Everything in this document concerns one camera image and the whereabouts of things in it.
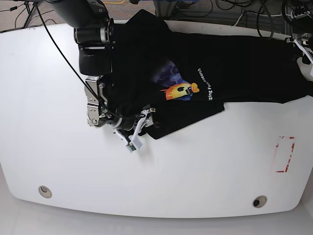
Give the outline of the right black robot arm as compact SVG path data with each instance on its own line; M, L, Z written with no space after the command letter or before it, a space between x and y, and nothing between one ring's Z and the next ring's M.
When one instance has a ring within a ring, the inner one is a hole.
M109 102L113 88L112 72L114 20L100 0L50 0L52 9L74 29L79 49L79 70L88 98L88 124L100 128L110 125L131 150L142 146L138 135L153 125L156 111L146 106L139 114L127 116Z

